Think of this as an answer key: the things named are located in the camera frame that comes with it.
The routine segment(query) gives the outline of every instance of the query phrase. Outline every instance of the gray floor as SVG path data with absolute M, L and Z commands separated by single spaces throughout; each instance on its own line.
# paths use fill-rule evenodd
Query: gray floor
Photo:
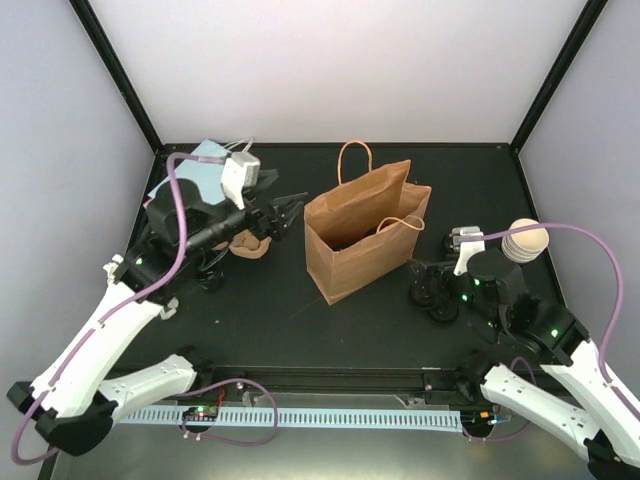
M 496 435 L 510 433 L 521 425 L 522 419 L 500 425 Z M 247 440 L 263 434 L 259 429 L 219 430 Z M 360 478 L 587 480 L 592 477 L 586 464 L 569 448 L 537 427 L 519 440 L 499 444 L 469 444 L 462 435 L 451 433 L 281 429 L 265 446 L 242 448 L 185 440 L 174 427 L 137 425 L 116 426 L 87 455 L 62 456 L 53 475 L 54 480 Z

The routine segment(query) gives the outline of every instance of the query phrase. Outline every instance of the black metal post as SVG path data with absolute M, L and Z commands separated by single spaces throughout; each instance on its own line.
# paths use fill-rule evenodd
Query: black metal post
M 571 33 L 564 42 L 562 50 L 560 50 L 551 70 L 547 74 L 547 78 L 545 78 L 542 87 L 540 87 L 540 91 L 538 91 L 531 107 L 529 107 L 529 111 L 524 117 L 520 128 L 518 128 L 516 136 L 513 137 L 511 141 L 511 151 L 513 153 L 518 154 L 520 150 L 522 150 L 522 147 L 529 138 L 529 135 L 531 135 L 531 132 L 533 132 L 538 120 L 540 120 L 544 109 L 547 107 L 551 97 L 553 97 L 565 73 L 569 70 L 573 59 L 578 54 L 580 47 L 587 38 L 587 35 L 589 35 L 591 28 L 596 23 L 607 1 L 608 0 L 588 0 L 582 9 L 582 13 L 580 13 Z
M 162 150 L 163 143 L 155 128 L 153 128 L 153 124 L 151 123 L 147 112 L 144 110 L 142 102 L 140 102 L 140 99 L 138 98 L 129 77 L 124 71 L 124 67 L 120 63 L 115 50 L 111 46 L 106 33 L 104 33 L 98 17 L 93 11 L 93 8 L 91 8 L 89 0 L 69 0 L 69 3 L 71 3 L 71 6 L 75 10 L 76 15 L 78 15 L 80 22 L 82 22 L 84 29 L 87 31 L 89 38 L 91 38 L 93 45 L 100 54 L 102 61 L 111 74 L 111 77 L 114 82 L 116 82 L 118 90 L 120 90 L 125 102 L 127 102 L 127 105 L 136 119 L 136 122 L 138 122 L 147 142 L 149 142 L 151 150 L 153 150 L 155 154 L 158 154 Z

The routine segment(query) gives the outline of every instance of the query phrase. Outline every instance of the white wall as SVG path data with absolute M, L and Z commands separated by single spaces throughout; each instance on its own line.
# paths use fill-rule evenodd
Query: white wall
M 584 3 L 92 0 L 166 142 L 509 142 Z
M 153 155 L 65 0 L 11 0 L 0 15 L 0 393 L 42 372 L 105 287 Z M 21 415 L 0 401 L 0 478 Z M 25 456 L 43 453 L 30 429 Z
M 545 220 L 602 234 L 627 294 L 609 361 L 640 395 L 640 2 L 609 2 L 522 153 Z M 614 298 L 606 256 L 576 234 L 552 234 L 569 306 L 600 341 Z

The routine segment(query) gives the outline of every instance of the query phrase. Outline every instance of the light blue paper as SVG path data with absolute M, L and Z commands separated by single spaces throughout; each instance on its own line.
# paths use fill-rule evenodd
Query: light blue paper
M 200 155 L 203 157 L 225 157 L 228 151 L 213 140 L 205 140 L 191 153 L 193 155 Z M 202 200 L 211 205 L 215 205 L 216 203 L 220 203 L 224 200 L 224 194 L 222 193 L 222 187 L 220 186 L 223 168 L 223 165 L 216 165 L 214 163 L 185 160 L 178 166 L 178 168 L 176 168 L 176 176 L 178 178 L 185 178 L 194 182 L 200 190 Z M 169 179 L 165 178 L 160 182 L 149 192 L 149 197 L 155 198 L 158 188 L 168 181 Z

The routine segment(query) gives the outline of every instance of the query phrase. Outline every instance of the stack of cups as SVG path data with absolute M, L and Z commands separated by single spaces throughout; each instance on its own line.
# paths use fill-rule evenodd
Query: stack of cups
M 521 218 L 511 224 L 509 230 L 538 222 L 530 218 Z M 502 237 L 502 253 L 516 263 L 527 263 L 540 255 L 549 245 L 549 234 L 544 228 L 514 233 Z

